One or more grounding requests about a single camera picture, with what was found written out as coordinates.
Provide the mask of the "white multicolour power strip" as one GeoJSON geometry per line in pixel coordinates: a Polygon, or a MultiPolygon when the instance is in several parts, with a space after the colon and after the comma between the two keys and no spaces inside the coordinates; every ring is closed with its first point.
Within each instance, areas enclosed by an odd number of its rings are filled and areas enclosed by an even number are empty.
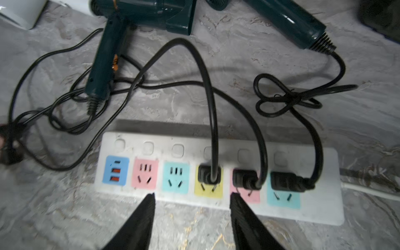
{"type": "Polygon", "coordinates": [[[236,169],[258,175],[255,141],[219,140],[219,170],[215,184],[200,181],[211,164],[211,140],[175,135],[107,132],[102,137],[94,188],[98,192],[227,210],[230,195],[240,194],[260,216],[339,226],[344,223],[339,158],[324,149],[324,169],[316,187],[295,193],[275,191],[269,181],[261,190],[237,188],[236,169]]]}

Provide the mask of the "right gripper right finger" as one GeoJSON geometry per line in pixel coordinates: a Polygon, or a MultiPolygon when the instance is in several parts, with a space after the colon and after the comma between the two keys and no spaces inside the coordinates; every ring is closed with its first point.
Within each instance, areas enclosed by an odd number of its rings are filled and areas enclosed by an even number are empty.
{"type": "Polygon", "coordinates": [[[283,250],[240,194],[231,193],[230,210],[237,250],[283,250]]]}

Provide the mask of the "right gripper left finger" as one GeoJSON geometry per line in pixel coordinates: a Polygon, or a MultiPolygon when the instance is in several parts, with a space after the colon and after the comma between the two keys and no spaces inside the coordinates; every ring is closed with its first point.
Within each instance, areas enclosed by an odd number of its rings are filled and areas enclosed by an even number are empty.
{"type": "Polygon", "coordinates": [[[148,250],[153,230],[155,207],[155,194],[147,194],[103,249],[148,250]]]}

